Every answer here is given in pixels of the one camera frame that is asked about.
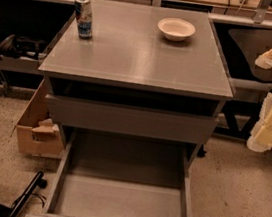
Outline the black headset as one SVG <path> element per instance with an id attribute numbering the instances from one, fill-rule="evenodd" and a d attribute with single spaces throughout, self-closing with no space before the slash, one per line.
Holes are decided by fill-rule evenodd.
<path id="1" fill-rule="evenodd" d="M 10 34 L 0 41 L 0 57 L 19 59 L 25 56 L 37 60 L 46 47 L 45 40 Z"/>

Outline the closed top drawer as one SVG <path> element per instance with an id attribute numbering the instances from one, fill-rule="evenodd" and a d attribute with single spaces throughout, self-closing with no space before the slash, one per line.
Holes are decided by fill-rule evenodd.
<path id="1" fill-rule="evenodd" d="M 150 111 L 72 97 L 46 95 L 50 116 L 64 126 L 191 144 L 204 144 L 218 123 L 215 117 Z"/>

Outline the white paper bowl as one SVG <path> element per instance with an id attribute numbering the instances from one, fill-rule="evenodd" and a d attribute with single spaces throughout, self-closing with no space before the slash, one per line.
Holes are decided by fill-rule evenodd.
<path id="1" fill-rule="evenodd" d="M 196 28 L 183 19 L 166 18 L 158 22 L 158 29 L 169 41 L 180 42 L 194 35 Z"/>

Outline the black chair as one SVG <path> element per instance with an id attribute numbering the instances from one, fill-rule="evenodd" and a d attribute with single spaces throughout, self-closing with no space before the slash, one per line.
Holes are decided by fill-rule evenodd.
<path id="1" fill-rule="evenodd" d="M 227 60 L 233 78 L 272 82 L 272 68 L 262 69 L 255 61 L 261 54 L 272 49 L 272 30 L 257 28 L 230 29 L 234 41 L 231 58 Z"/>

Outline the cardboard box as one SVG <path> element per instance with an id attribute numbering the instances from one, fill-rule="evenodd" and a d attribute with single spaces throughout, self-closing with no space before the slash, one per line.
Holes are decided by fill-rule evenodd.
<path id="1" fill-rule="evenodd" d="M 53 123 L 45 101 L 44 81 L 31 97 L 16 125 L 18 151 L 32 156 L 59 158 L 65 150 L 59 127 Z"/>

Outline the red bull can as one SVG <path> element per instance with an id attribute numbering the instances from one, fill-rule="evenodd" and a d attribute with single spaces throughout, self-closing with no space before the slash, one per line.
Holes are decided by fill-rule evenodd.
<path id="1" fill-rule="evenodd" d="M 91 39 L 92 35 L 92 6 L 91 0 L 74 0 L 75 16 L 79 38 Z"/>

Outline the open middle drawer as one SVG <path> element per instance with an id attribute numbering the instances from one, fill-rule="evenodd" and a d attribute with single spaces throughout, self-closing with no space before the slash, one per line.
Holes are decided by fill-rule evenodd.
<path id="1" fill-rule="evenodd" d="M 44 211 L 25 217 L 193 217 L 188 173 L 176 143 L 75 131 Z"/>

